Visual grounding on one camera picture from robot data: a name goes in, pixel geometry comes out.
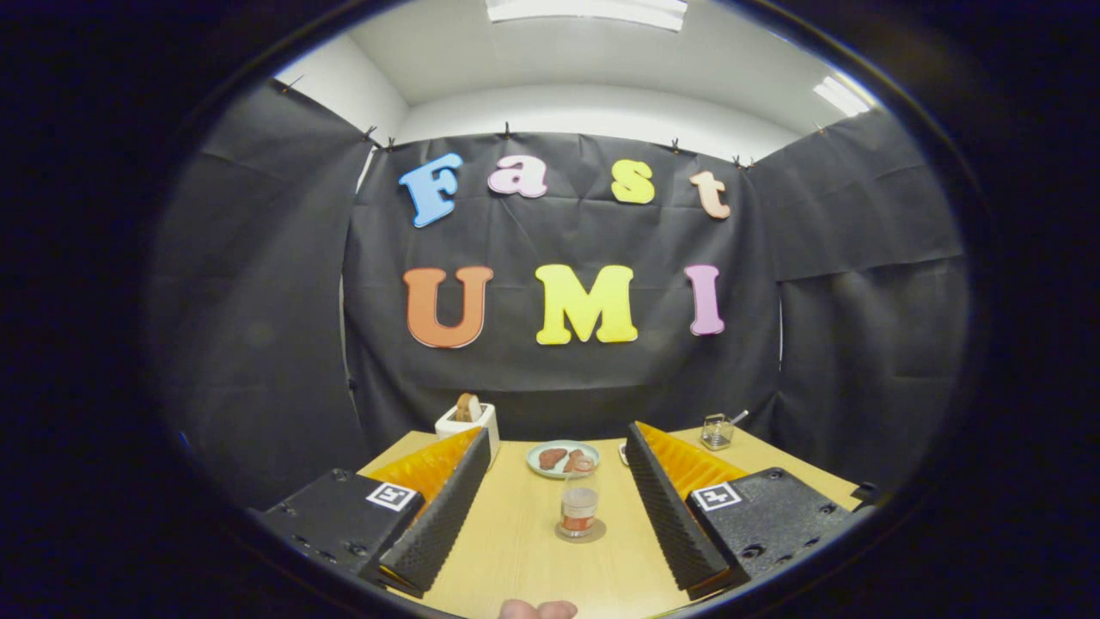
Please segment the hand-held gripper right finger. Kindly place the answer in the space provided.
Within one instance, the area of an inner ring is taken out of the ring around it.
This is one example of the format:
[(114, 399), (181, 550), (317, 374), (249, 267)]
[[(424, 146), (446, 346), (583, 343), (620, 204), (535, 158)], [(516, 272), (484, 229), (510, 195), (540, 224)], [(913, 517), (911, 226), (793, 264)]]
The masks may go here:
[(692, 600), (785, 568), (855, 518), (789, 469), (745, 473), (640, 420), (625, 453), (676, 588)]

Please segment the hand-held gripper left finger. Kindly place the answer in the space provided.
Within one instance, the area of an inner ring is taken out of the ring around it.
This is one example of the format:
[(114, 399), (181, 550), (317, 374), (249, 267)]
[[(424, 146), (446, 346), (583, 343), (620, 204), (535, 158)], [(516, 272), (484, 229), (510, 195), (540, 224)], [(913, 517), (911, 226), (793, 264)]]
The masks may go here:
[(421, 598), (455, 548), (491, 460), (491, 433), (476, 425), (369, 475), (331, 469), (253, 517), (327, 571)]

